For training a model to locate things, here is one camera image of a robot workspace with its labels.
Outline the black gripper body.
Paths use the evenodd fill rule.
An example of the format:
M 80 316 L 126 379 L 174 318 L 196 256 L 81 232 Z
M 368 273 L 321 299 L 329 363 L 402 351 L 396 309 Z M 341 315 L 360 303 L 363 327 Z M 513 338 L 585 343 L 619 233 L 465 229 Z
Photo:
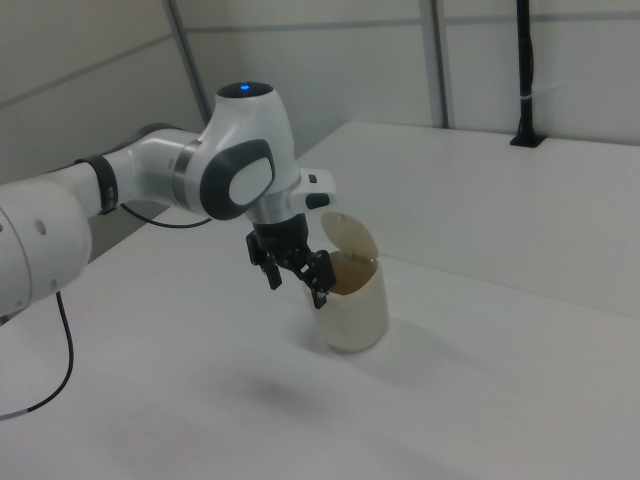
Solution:
M 253 232 L 260 248 L 269 254 L 308 249 L 308 225 L 304 214 L 274 224 L 254 223 Z

